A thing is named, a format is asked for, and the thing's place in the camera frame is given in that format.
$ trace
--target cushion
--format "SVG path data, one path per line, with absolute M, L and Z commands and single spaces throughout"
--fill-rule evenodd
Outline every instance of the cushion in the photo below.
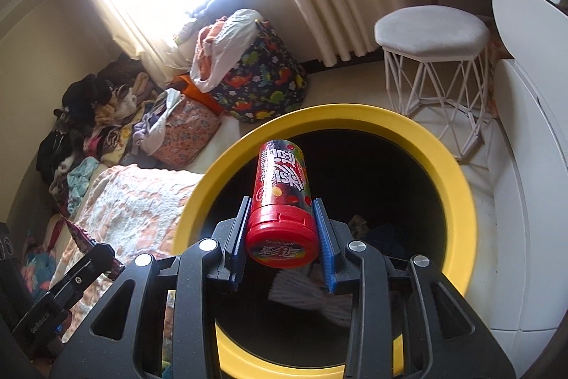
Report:
M 489 29 L 475 15 L 443 5 L 394 11 L 375 23 L 375 40 L 385 49 L 417 58 L 477 56 Z

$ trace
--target pink patterned blanket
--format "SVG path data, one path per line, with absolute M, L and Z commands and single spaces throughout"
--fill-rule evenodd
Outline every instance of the pink patterned blanket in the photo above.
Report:
M 135 164 L 111 167 L 94 181 L 76 223 L 98 242 L 110 244 L 124 265 L 144 252 L 157 259 L 169 257 L 181 213 L 201 177 L 187 171 L 139 169 Z M 81 257 L 75 242 L 70 240 L 51 285 Z M 73 322 L 63 341 L 71 337 L 111 283 L 101 276 L 85 291 L 72 309 Z M 166 308 L 166 339 L 170 337 L 172 313 L 170 297 Z

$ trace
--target yellow bin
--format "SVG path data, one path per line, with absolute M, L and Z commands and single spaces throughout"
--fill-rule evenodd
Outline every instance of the yellow bin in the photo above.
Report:
M 207 170 L 186 204 L 174 253 L 209 235 L 217 222 L 235 216 L 242 196 L 252 193 L 260 145 L 271 139 L 293 140 L 300 146 L 312 195 L 323 198 L 331 219 L 347 222 L 359 214 L 376 226 L 392 224 L 400 230 L 401 246 L 409 256 L 427 255 L 465 293 L 477 225 L 461 169 L 422 126 L 367 105 L 302 109 L 263 124 L 231 146 Z M 268 302 L 266 291 L 274 274 L 260 267 L 247 264 L 242 283 L 246 290 L 213 301 L 223 371 L 235 379 L 341 379 L 347 330 L 329 326 L 318 313 Z M 252 281 L 247 280 L 251 272 L 256 272 Z M 394 340 L 393 355 L 394 373 L 400 373 L 401 336 Z

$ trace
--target metal screw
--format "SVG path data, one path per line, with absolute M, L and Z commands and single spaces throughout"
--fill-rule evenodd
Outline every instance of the metal screw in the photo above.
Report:
M 8 255 L 11 256 L 13 254 L 13 247 L 12 242 L 7 236 L 4 238 L 4 246 L 6 247 L 6 252 L 8 253 Z
M 213 238 L 205 238 L 200 242 L 200 249 L 202 251 L 208 252 L 217 247 L 217 242 Z
M 427 267 L 430 265 L 430 259 L 426 256 L 415 256 L 413 261 L 414 265 L 417 265 L 418 267 Z
M 145 267 L 152 261 L 152 256 L 150 254 L 140 254 L 134 259 L 134 263 L 138 267 Z
M 354 252 L 363 252 L 367 249 L 367 245 L 363 242 L 351 242 L 349 243 L 349 248 Z

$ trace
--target white metal stool legs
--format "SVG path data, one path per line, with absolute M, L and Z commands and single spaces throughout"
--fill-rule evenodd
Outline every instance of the white metal stool legs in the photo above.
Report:
M 392 109 L 411 118 L 420 107 L 427 105 L 440 107 L 444 115 L 445 126 L 438 138 L 442 139 L 449 130 L 457 147 L 455 157 L 458 161 L 463 160 L 479 140 L 481 124 L 486 113 L 487 50 L 476 57 L 455 57 L 452 61 L 458 61 L 458 65 L 447 88 L 442 84 L 434 65 L 435 62 L 447 62 L 447 58 L 430 58 L 428 61 L 422 61 L 416 57 L 410 58 L 419 63 L 412 81 L 403 69 L 404 56 L 384 51 L 386 88 Z M 424 85 L 427 79 L 432 85 L 433 95 L 431 90 L 430 95 L 425 95 Z M 459 113 L 468 118 L 471 129 L 465 141 L 460 141 L 455 130 Z

